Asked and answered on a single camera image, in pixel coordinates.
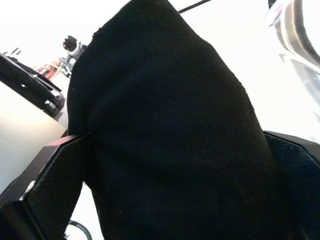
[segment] black cloth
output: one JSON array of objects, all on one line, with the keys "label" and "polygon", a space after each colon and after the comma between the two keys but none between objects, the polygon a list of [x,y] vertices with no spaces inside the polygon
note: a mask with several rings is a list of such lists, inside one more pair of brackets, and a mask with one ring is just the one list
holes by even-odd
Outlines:
[{"label": "black cloth", "polygon": [[106,240],[290,239],[245,89],[168,1],[132,0],[94,34],[68,113],[95,146],[86,183]]}]

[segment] textured black surface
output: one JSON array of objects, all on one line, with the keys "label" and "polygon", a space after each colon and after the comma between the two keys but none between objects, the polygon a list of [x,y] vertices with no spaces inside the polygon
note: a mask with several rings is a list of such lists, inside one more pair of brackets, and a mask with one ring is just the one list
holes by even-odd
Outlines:
[{"label": "textured black surface", "polygon": [[48,240],[63,239],[83,186],[90,146],[86,136],[62,147],[27,197],[27,205]]},{"label": "textured black surface", "polygon": [[310,240],[320,239],[320,146],[292,137],[313,149],[312,157],[301,145],[266,135],[272,154],[285,177],[293,201],[294,212]]},{"label": "textured black surface", "polygon": [[[63,239],[90,151],[89,135],[67,136],[45,146],[0,196],[0,239]],[[25,193],[31,181],[35,185]]]},{"label": "textured black surface", "polygon": [[94,35],[68,113],[69,134],[94,142],[87,183],[105,239],[288,238],[286,196],[246,91],[168,1],[132,0]]}]

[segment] white wall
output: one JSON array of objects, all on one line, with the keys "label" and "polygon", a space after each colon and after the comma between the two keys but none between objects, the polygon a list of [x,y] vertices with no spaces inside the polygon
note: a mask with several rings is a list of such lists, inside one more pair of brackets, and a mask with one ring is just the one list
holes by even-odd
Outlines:
[{"label": "white wall", "polygon": [[0,194],[66,128],[0,82]]}]

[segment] black device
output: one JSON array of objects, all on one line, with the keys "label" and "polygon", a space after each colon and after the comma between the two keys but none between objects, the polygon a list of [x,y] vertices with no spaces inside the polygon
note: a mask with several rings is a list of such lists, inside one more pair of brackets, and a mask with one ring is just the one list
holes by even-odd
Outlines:
[{"label": "black device", "polygon": [[[310,240],[320,239],[320,145],[265,132],[294,214]],[[45,146],[0,196],[1,240],[64,238],[89,160],[90,135],[67,136]]]}]

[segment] black mesh fabric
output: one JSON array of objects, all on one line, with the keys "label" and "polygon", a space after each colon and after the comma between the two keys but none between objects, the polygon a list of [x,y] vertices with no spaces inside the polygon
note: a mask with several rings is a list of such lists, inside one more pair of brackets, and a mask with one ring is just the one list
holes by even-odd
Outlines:
[{"label": "black mesh fabric", "polygon": [[310,240],[320,239],[319,160],[299,145],[270,135],[267,135],[267,141],[285,176],[299,224]]},{"label": "black mesh fabric", "polygon": [[88,136],[63,146],[26,199],[48,240],[63,239],[83,186],[90,146]]},{"label": "black mesh fabric", "polygon": [[68,114],[69,134],[92,136],[86,182],[106,240],[290,239],[246,91],[168,1],[132,0],[94,34]]}]

